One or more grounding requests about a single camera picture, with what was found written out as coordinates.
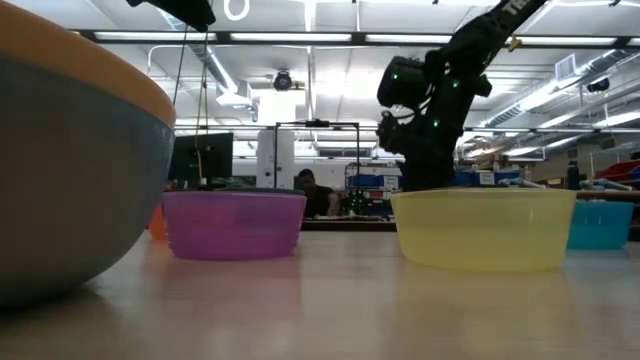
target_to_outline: monitor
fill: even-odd
[[[233,134],[198,135],[176,137],[169,170],[169,180],[177,181],[179,187],[201,187],[198,153],[202,164],[202,178],[211,185],[212,179],[231,176],[233,163]]]

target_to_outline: man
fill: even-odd
[[[331,188],[316,184],[313,171],[304,169],[298,174],[298,181],[307,196],[307,207],[304,217],[312,218],[316,215],[335,216],[339,213],[338,196]]]

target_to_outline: metal frame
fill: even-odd
[[[292,128],[304,126],[305,129],[334,129],[336,127],[353,127],[356,130],[356,191],[360,192],[360,123],[357,122],[323,122],[317,126],[314,121],[296,121],[289,123],[276,122],[273,127],[273,187],[278,187],[278,129],[283,126]]]
[[[149,34],[167,34],[167,35],[175,35],[175,34],[184,34],[182,32],[175,31],[136,31],[136,30],[99,30],[99,29],[68,29],[69,31],[73,31],[78,33],[79,35],[85,37],[88,40],[91,40],[97,44],[120,44],[120,45],[202,45],[201,40],[166,40],[166,39],[100,39],[97,33],[100,32],[108,32],[112,34],[122,34],[126,35],[127,33],[149,33]],[[215,34],[215,40],[209,40],[209,43],[212,46],[215,45],[299,45],[299,46],[378,46],[378,47],[441,47],[446,44],[446,41],[400,41],[400,42],[388,42],[388,41],[374,41],[367,40],[367,35],[391,35],[391,36],[424,36],[424,37],[433,37],[433,38],[442,38],[442,37],[450,37],[452,34],[450,33],[395,33],[395,32],[303,32],[303,31],[215,31],[210,34]],[[300,40],[294,41],[290,39],[282,39],[282,40],[234,40],[232,38],[232,34],[283,34],[283,35],[331,35],[331,34],[342,34],[342,35],[350,35],[349,40],[339,40],[339,41],[326,41],[326,40]],[[637,35],[611,35],[611,36],[586,36],[586,35],[522,35],[522,39],[525,39],[522,46],[522,49],[573,49],[573,50],[610,50],[610,49],[640,49],[640,43],[636,40],[631,43],[632,39],[640,39]],[[567,44],[545,44],[545,45],[535,45],[535,44],[527,44],[526,39],[534,39],[534,38],[615,38],[610,44],[575,44],[575,45],[567,45]]]

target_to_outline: plastic bowl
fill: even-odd
[[[256,260],[292,255],[306,197],[267,192],[163,195],[167,238],[183,259]]]
[[[633,203],[578,201],[573,211],[568,249],[618,250],[629,238]]]
[[[531,271],[564,260],[576,193],[449,189],[393,194],[404,255],[471,271]]]
[[[0,33],[0,307],[13,307],[131,248],[160,200],[175,113],[128,63],[4,1]]]

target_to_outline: table surface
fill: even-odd
[[[1,322],[3,360],[640,359],[640,247],[487,274],[405,261],[395,233],[303,233],[297,256],[256,262],[178,260],[143,238]]]

